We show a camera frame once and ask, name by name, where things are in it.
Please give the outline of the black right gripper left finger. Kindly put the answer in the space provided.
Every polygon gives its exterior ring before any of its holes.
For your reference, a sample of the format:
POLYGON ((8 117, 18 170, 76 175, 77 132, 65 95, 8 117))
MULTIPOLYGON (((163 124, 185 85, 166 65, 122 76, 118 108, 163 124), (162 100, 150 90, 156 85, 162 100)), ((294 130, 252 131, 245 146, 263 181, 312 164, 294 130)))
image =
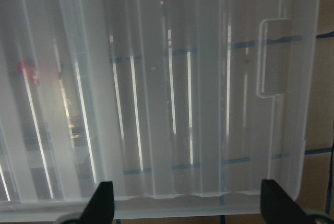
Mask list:
POLYGON ((80 223, 112 223, 115 213, 113 182, 101 182, 80 216, 80 223))

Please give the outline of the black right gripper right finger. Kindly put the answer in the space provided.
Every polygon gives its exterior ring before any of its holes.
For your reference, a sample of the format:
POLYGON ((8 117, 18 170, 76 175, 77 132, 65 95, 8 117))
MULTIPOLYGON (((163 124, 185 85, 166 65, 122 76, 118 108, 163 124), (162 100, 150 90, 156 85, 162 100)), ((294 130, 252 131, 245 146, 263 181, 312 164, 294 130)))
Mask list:
POLYGON ((260 213, 266 223, 308 223, 306 213, 275 180, 262 180, 260 213))

